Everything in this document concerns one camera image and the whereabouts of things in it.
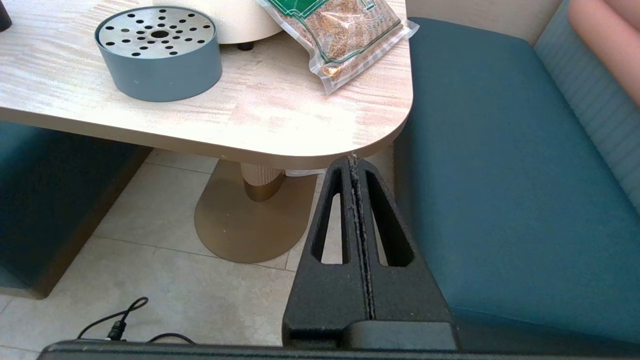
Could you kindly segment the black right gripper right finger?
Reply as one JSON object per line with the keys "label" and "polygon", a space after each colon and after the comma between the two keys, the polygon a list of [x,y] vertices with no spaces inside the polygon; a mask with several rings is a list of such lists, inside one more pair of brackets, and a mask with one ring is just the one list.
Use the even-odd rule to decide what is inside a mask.
{"label": "black right gripper right finger", "polygon": [[366,319],[354,324],[354,348],[457,350],[453,317],[398,210],[370,162],[354,159],[359,264]]}

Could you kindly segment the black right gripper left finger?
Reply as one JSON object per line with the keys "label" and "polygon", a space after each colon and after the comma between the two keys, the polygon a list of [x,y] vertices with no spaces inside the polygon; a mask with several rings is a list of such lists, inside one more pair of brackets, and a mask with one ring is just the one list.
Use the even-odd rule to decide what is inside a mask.
{"label": "black right gripper left finger", "polygon": [[[342,262],[322,262],[334,196],[340,197]],[[343,331],[374,315],[369,253],[362,237],[360,185],[355,160],[341,157],[327,169],[285,313],[285,347],[339,347]]]}

